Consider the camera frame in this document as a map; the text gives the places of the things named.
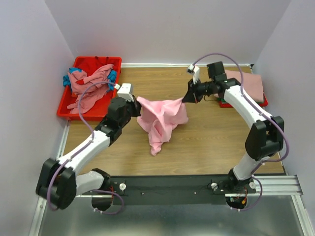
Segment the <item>light pink t shirt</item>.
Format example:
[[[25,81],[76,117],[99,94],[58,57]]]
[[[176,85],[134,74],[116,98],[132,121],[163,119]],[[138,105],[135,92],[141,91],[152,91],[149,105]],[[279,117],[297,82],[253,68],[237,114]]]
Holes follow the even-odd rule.
[[[150,154],[157,155],[161,146],[170,141],[172,131],[189,120],[187,110],[182,99],[149,101],[137,97],[141,105],[141,116],[137,118],[139,126],[148,133]]]

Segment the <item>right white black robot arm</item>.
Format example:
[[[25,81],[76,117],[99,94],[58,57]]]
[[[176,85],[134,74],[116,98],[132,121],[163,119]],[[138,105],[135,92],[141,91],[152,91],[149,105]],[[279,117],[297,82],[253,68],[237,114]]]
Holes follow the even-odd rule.
[[[245,91],[236,78],[228,78],[221,61],[207,65],[210,81],[201,82],[199,67],[190,65],[192,74],[188,91],[182,102],[198,103],[204,96],[217,94],[229,103],[250,128],[245,141],[245,154],[238,165],[232,168],[221,185],[233,193],[248,185],[254,172],[271,156],[283,149],[284,120],[262,109]]]

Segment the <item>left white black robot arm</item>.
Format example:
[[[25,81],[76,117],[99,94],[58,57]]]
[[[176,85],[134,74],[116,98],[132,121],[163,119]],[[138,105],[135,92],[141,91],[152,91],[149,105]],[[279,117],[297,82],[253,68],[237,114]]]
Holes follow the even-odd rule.
[[[140,116],[140,110],[141,105],[132,94],[112,99],[106,116],[84,142],[58,160],[49,158],[43,163],[36,194],[57,210],[67,208],[76,196],[88,191],[106,193],[111,186],[109,174],[98,168],[83,175],[80,172],[121,136],[131,118]]]

